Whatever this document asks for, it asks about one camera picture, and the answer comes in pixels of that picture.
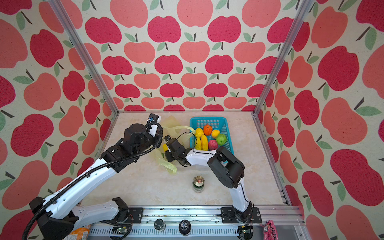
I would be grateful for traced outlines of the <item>yellow toy banana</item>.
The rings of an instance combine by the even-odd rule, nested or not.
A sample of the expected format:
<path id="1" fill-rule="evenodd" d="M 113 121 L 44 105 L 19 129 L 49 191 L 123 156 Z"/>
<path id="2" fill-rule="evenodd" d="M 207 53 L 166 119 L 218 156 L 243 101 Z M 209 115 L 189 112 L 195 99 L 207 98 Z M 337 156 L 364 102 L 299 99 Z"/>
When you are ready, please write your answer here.
<path id="1" fill-rule="evenodd" d="M 202 146 L 202 151 L 208 151 L 209 150 L 209 142 L 208 142 L 208 138 L 206 135 L 201 136 L 201 146 Z"/>

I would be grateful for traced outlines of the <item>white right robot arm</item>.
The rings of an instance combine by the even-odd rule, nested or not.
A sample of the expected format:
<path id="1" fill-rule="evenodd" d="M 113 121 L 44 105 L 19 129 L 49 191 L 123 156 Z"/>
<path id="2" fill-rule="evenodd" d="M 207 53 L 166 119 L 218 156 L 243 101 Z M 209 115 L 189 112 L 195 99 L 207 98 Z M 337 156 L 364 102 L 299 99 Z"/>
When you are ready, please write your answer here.
<path id="1" fill-rule="evenodd" d="M 225 147 L 212 151 L 185 148 L 176 138 L 165 137 L 168 161 L 177 160 L 180 165 L 209 167 L 219 182 L 230 189 L 233 200 L 230 218 L 248 224 L 253 215 L 253 203 L 249 201 L 244 187 L 244 164 Z"/>

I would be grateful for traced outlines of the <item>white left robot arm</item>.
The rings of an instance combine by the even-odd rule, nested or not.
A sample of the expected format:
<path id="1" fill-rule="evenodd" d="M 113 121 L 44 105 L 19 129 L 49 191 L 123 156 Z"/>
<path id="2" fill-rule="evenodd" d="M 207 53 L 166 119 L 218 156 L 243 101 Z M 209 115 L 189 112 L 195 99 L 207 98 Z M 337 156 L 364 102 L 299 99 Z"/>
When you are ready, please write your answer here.
<path id="1" fill-rule="evenodd" d="M 38 225 L 44 239 L 62 240 L 72 231 L 97 222 L 117 226 L 131 223 L 130 209 L 120 197 L 98 205 L 78 204 L 104 181 L 160 147 L 162 138 L 163 128 L 153 118 L 149 118 L 146 125 L 131 125 L 124 137 L 104 151 L 84 173 L 54 194 L 30 202 L 34 215 L 22 239 L 28 238 L 34 224 Z"/>

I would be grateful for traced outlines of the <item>red toy strawberry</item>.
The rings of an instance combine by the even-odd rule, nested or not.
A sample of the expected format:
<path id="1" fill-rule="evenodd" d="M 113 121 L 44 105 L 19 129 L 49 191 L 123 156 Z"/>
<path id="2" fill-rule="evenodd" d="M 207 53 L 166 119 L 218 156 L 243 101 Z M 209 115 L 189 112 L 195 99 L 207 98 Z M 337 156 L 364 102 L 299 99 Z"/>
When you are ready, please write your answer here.
<path id="1" fill-rule="evenodd" d="M 212 150 L 216 150 L 216 149 L 219 147 L 219 145 L 218 145 L 218 143 L 217 143 L 217 141 L 216 141 L 215 139 L 210 140 L 210 141 L 208 142 L 208 146 L 209 146 L 209 150 L 210 150 L 210 151 L 212 151 Z"/>

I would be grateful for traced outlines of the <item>yellow toy peach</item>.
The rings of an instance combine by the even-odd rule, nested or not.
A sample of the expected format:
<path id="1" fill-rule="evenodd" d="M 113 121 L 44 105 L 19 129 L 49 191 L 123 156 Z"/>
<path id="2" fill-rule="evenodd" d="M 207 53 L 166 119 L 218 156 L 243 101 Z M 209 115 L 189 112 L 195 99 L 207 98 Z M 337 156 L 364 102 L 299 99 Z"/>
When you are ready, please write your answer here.
<path id="1" fill-rule="evenodd" d="M 221 132 L 219 130 L 213 130 L 211 132 L 211 136 L 212 136 L 212 138 L 216 139 L 219 136 L 220 133 Z"/>

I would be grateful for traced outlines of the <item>green toy fruit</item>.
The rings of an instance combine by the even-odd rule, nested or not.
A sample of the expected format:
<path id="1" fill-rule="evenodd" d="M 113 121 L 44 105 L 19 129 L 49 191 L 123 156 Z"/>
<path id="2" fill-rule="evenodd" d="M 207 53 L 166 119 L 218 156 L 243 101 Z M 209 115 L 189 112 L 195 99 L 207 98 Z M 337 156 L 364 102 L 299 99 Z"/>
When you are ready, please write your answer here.
<path id="1" fill-rule="evenodd" d="M 225 143 L 227 142 L 227 136 L 225 134 L 219 134 L 216 138 L 216 141 L 219 146 L 224 146 Z"/>

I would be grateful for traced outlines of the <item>yellow toy fruit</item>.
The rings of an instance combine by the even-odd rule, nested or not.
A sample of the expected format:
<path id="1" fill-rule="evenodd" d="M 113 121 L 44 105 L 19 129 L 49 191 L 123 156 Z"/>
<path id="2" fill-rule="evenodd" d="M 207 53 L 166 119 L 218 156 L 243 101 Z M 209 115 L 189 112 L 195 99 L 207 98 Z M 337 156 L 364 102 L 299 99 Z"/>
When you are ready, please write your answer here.
<path id="1" fill-rule="evenodd" d="M 195 129 L 195 137 L 201 138 L 204 135 L 204 131 L 201 128 Z"/>

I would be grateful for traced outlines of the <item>yellow plastic bag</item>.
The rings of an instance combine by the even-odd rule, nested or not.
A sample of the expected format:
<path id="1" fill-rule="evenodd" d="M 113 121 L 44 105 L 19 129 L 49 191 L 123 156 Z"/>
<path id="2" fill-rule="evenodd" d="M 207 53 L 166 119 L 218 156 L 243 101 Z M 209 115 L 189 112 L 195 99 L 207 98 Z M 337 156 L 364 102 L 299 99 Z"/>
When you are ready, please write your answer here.
<path id="1" fill-rule="evenodd" d="M 195 139 L 195 129 L 189 126 L 180 125 L 180 122 L 173 116 L 161 120 L 160 124 L 163 127 L 164 137 L 170 135 L 171 138 L 178 138 L 178 141 L 185 147 L 190 147 L 190 138 Z M 163 144 L 158 149 L 151 152 L 151 155 L 155 158 L 158 165 L 162 166 L 168 171 L 170 175 L 177 173 L 177 167 L 172 162 L 169 163 L 166 160 L 165 152 L 163 150 Z"/>

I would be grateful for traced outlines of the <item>yellow toy corn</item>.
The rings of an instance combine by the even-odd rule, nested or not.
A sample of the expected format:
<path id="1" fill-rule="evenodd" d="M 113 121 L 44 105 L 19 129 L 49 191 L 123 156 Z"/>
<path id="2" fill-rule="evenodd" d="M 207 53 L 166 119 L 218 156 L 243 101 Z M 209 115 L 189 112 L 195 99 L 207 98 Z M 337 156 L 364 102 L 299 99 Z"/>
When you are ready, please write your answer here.
<path id="1" fill-rule="evenodd" d="M 201 143 L 201 138 L 196 138 L 195 139 L 195 146 L 194 148 L 198 151 L 202 150 L 202 143 Z"/>

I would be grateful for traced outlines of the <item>orange toy tangerine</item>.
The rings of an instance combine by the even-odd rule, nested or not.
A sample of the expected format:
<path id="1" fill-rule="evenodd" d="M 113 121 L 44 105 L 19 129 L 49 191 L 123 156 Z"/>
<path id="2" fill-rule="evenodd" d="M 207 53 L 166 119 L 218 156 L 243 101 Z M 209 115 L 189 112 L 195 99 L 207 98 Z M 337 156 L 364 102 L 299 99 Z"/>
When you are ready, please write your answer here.
<path id="1" fill-rule="evenodd" d="M 204 135 L 209 136 L 209 135 L 212 134 L 213 127 L 210 126 L 210 125 L 205 125 L 205 126 L 203 127 L 203 131 L 204 131 Z"/>

